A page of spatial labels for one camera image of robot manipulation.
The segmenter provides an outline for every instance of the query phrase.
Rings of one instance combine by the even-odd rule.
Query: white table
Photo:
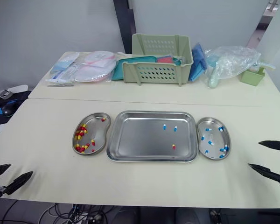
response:
[[[72,135],[82,118],[106,112],[113,125],[124,110],[184,111],[196,121],[215,117],[229,130],[231,154],[222,161],[198,155],[192,163],[114,162],[105,150],[95,156],[72,150]],[[259,145],[262,140],[280,140],[280,108],[28,99],[0,133],[0,164],[12,164],[0,176],[0,184],[33,170],[31,180],[7,197],[108,205],[280,208],[280,184],[247,165],[280,173],[280,152]]]
[[[116,102],[235,105],[280,107],[280,93],[268,74],[257,87],[241,83],[240,76],[222,80],[215,89],[209,89],[203,80],[179,87],[177,84],[79,83],[73,87],[47,87],[45,79],[35,87],[29,98],[77,99]]]

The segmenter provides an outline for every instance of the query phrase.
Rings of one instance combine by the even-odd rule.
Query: clear plastic bag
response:
[[[205,52],[208,69],[207,83],[215,88],[220,79],[232,78],[259,60],[260,53],[242,46],[222,46]]]

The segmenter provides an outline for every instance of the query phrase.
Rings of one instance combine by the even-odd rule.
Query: floor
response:
[[[14,201],[15,200],[11,199],[0,199],[0,220]],[[52,203],[20,200],[8,212],[5,220],[21,220],[37,224],[41,214],[51,205]],[[61,213],[68,212],[72,208],[72,204],[60,204],[59,208]],[[107,214],[109,224],[112,224],[114,216],[120,209],[121,206],[116,206],[112,212]],[[173,211],[174,208],[141,207],[140,224],[173,224]],[[211,224],[208,208],[194,208],[194,211],[197,214],[200,224]],[[271,214],[262,214],[262,212],[271,212]],[[280,224],[280,209],[221,209],[221,214],[223,224]],[[46,215],[43,216],[41,224],[52,224],[54,220],[55,217],[51,217],[46,213]],[[57,224],[61,224],[62,222],[64,222],[64,220],[59,220]],[[15,224],[15,222],[8,221],[4,223]]]

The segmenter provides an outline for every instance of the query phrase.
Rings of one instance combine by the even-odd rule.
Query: light green basket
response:
[[[133,56],[183,57],[185,64],[174,63],[123,63],[124,81],[141,83],[175,83],[181,86],[188,82],[193,56],[189,38],[180,35],[132,36]]]
[[[257,86],[265,76],[264,68],[260,68],[258,72],[246,70],[241,73],[241,82]]]

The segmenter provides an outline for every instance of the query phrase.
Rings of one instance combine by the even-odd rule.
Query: stainless steel tray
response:
[[[212,160],[225,159],[231,149],[226,126],[215,118],[202,118],[197,123],[199,151]]]
[[[76,134],[80,132],[80,127],[83,124],[86,125],[87,133],[84,133],[81,139],[77,139]],[[81,120],[75,129],[72,140],[73,150],[80,155],[94,155],[99,153],[106,145],[106,134],[110,124],[111,118],[106,113],[99,112],[88,115]],[[82,148],[82,146],[85,146],[87,143],[89,146],[83,152],[77,151],[77,144]]]
[[[194,118],[184,112],[124,111],[114,121],[107,154],[114,161],[190,162],[198,154]]]

